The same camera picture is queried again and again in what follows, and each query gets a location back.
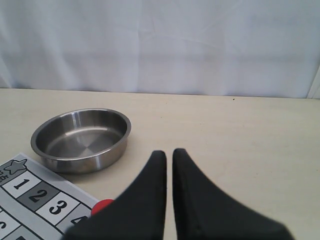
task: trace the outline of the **white square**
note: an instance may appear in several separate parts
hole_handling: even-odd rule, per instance
[[[63,192],[59,192],[54,198],[39,208],[36,213],[44,217],[53,225],[56,225],[78,204],[80,203],[74,198]]]
[[[14,198],[18,198],[40,182],[41,180],[39,178],[31,174],[29,171],[26,171],[7,182],[2,187]]]
[[[17,229],[20,224],[10,217],[5,211],[0,212],[0,239]]]

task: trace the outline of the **white curtain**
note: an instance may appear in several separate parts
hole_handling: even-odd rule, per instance
[[[0,87],[307,97],[320,1],[1,0]]]

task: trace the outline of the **beige table surface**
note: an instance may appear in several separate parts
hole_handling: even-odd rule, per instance
[[[124,156],[107,169],[64,175],[94,197],[116,198],[153,150],[168,158],[164,239],[176,239],[171,162],[186,148],[228,194],[287,225],[297,240],[320,239],[320,100],[0,89],[1,160],[30,147],[34,130],[58,114],[110,108],[129,117]]]

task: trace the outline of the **red object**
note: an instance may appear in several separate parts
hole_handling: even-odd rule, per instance
[[[91,216],[95,215],[96,213],[100,212],[102,209],[104,209],[106,206],[108,206],[110,203],[112,203],[114,200],[112,199],[105,199],[97,202],[92,210],[91,210]]]

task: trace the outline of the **stainless steel bowl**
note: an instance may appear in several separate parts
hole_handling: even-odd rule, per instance
[[[130,131],[130,120],[118,111],[81,109],[42,124],[31,137],[31,147],[52,171],[91,173],[123,155]]]

